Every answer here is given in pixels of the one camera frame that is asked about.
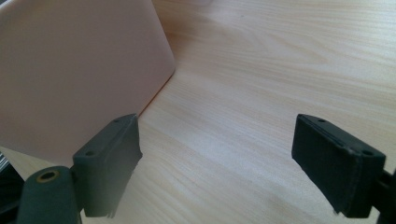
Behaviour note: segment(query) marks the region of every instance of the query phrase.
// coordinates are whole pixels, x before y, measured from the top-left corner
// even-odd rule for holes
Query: wooden table
[[[396,168],[396,2],[155,0],[177,71],[140,118],[144,154],[114,219],[375,223],[336,216],[291,158],[322,117]],[[1,148],[23,177],[50,164]]]

